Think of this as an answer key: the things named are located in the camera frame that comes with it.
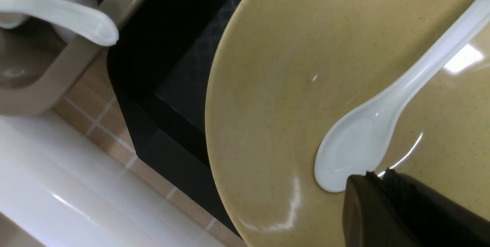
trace black tray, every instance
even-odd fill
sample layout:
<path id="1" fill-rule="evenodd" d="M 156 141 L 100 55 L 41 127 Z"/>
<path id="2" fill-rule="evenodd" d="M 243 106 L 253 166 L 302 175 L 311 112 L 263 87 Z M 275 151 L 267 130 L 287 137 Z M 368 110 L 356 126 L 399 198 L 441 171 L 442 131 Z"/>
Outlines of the black tray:
<path id="1" fill-rule="evenodd" d="M 209 167 L 204 106 L 217 44 L 240 1 L 146 0 L 107 58 L 138 157 L 235 233 Z"/>

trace grout line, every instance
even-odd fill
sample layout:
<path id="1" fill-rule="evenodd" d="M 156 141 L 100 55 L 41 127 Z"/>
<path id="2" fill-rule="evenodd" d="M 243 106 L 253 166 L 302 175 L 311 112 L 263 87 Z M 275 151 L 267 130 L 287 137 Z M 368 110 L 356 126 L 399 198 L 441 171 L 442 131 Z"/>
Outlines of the grout line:
<path id="1" fill-rule="evenodd" d="M 105 133 L 107 133 L 109 136 L 111 136 L 113 139 L 115 139 L 119 144 L 121 144 L 122 146 L 124 146 L 127 150 L 129 150 L 131 153 L 133 153 L 135 156 L 136 156 L 136 151 L 134 150 L 133 147 L 131 147 L 129 144 L 127 144 L 125 141 L 123 141 L 120 137 L 118 137 L 116 134 L 114 134 L 112 131 L 108 130 L 105 126 L 103 126 L 102 124 L 100 124 L 100 120 L 94 120 L 90 115 L 87 114 L 87 112 L 82 109 L 81 107 L 79 107 L 75 102 L 73 102 L 72 100 L 70 100 L 68 97 L 65 97 L 64 98 L 66 100 L 66 102 L 68 102 L 71 106 L 73 106 L 75 109 L 77 109 L 77 111 L 80 112 L 80 114 L 84 115 L 84 117 L 86 117 L 89 121 L 93 122 L 93 126 L 95 125 L 95 127 L 98 127 L 100 128 L 101 130 L 103 130 Z M 114 102 L 116 102 L 117 99 L 116 97 L 112 98 L 111 101 L 109 102 L 109 104 L 104 108 L 103 110 L 103 114 L 100 114 L 100 116 L 97 118 L 97 119 L 102 119 L 105 115 L 107 114 L 107 112 L 109 111 L 110 107 L 112 106 L 112 104 L 114 104 Z M 131 165 L 134 163 L 134 161 L 136 161 L 137 157 L 135 158 L 133 156 L 133 158 L 131 158 L 128 162 L 131 163 Z"/>
<path id="2" fill-rule="evenodd" d="M 131 151 L 134 155 L 136 155 L 136 151 L 134 150 L 133 147 L 131 147 L 129 144 L 127 144 L 125 141 L 123 141 L 120 137 L 118 137 L 116 134 L 114 134 L 112 131 L 108 130 L 105 126 L 101 125 L 100 123 L 97 124 L 97 127 L 103 130 L 105 133 L 109 134 L 112 138 L 114 138 L 119 144 L 124 146 L 127 150 Z"/>
<path id="3" fill-rule="evenodd" d="M 172 190 L 168 193 L 167 196 L 165 196 L 165 199 L 166 200 L 170 200 L 170 198 L 172 198 L 172 195 L 177 191 L 177 187 L 176 186 L 173 186 Z"/>
<path id="4" fill-rule="evenodd" d="M 216 221 L 217 221 L 216 218 L 211 219 L 208 226 L 206 226 L 206 231 L 211 230 L 211 228 L 213 227 L 214 223 L 216 223 Z"/>
<path id="5" fill-rule="evenodd" d="M 136 162 L 136 160 L 138 160 L 138 155 L 136 155 L 136 154 L 135 154 L 135 155 L 133 156 L 133 158 L 131 158 L 131 159 L 129 160 L 129 162 L 127 162 L 127 164 L 126 164 L 126 168 L 131 168 L 131 167 L 133 166 L 134 162 Z"/>
<path id="6" fill-rule="evenodd" d="M 85 112 L 84 109 L 79 107 L 74 101 L 70 100 L 68 97 L 64 97 L 65 101 L 68 102 L 71 106 L 73 106 L 80 114 L 82 114 L 85 118 L 89 119 L 89 121 L 94 122 L 95 120 Z"/>
<path id="7" fill-rule="evenodd" d="M 100 124 L 100 121 L 102 121 L 102 119 L 105 117 L 105 115 L 107 114 L 107 112 L 109 112 L 109 110 L 111 109 L 112 105 L 117 101 L 117 98 L 116 96 L 114 96 L 108 104 L 106 104 L 106 106 L 104 107 L 104 109 L 102 110 L 102 112 L 100 112 L 100 114 L 98 115 L 97 119 L 92 123 L 92 125 L 90 126 L 90 128 L 87 130 L 87 132 L 85 133 L 85 136 L 86 137 L 89 137 L 90 134 L 93 132 L 93 130 Z"/>

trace black object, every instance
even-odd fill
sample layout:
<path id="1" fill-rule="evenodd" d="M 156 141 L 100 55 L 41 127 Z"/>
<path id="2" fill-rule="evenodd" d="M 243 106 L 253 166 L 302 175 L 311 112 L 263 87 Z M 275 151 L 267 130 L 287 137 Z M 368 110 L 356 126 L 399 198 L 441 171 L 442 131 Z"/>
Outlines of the black object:
<path id="1" fill-rule="evenodd" d="M 347 247 L 490 246 L 490 222 L 406 175 L 352 175 L 345 190 Z"/>
<path id="2" fill-rule="evenodd" d="M 213 181 L 204 135 L 217 44 L 241 0 L 146 0 L 107 58 L 138 157 L 236 234 Z"/>

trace plate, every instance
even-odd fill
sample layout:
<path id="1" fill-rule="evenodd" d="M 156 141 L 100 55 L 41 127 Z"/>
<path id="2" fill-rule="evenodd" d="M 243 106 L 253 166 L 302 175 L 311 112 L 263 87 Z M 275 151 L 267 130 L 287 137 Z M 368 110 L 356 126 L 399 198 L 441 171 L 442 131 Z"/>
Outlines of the plate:
<path id="1" fill-rule="evenodd" d="M 390 85 L 474 0 L 243 0 L 219 44 L 206 138 L 249 247 L 342 246 L 343 193 L 315 154 L 344 114 Z M 490 28 L 411 101 L 385 159 L 490 219 Z"/>

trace spoon bowl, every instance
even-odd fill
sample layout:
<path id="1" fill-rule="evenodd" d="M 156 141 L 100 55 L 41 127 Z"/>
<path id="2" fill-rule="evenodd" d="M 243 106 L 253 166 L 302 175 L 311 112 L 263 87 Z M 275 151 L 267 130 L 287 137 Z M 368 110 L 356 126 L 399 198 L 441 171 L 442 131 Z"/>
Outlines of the spoon bowl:
<path id="1" fill-rule="evenodd" d="M 0 28 L 14 29 L 28 19 L 27 15 L 19 13 L 0 13 Z"/>
<path id="2" fill-rule="evenodd" d="M 475 0 L 406 73 L 337 121 L 315 160 L 315 179 L 322 189 L 344 191 L 350 175 L 378 167 L 405 106 L 489 22 L 490 0 Z"/>

